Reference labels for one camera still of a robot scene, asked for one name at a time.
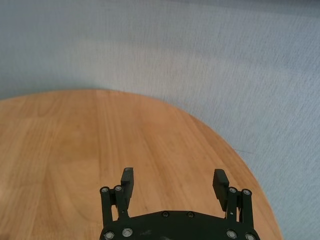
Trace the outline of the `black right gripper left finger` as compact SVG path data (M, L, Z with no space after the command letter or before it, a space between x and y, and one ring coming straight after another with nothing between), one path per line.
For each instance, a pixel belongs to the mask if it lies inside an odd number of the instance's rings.
M115 206L118 219L129 218L128 208L134 188L134 170L126 167L123 170L120 184L114 188L103 186L99 192L101 197L102 223L110 225L113 222L112 206Z

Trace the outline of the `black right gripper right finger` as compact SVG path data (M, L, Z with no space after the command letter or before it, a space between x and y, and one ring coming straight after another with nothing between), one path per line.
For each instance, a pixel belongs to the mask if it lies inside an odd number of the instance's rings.
M239 222L253 225L252 192L249 189L237 190L230 182L223 169L215 169L212 182L213 190L220 203L225 219L236 222L239 210Z

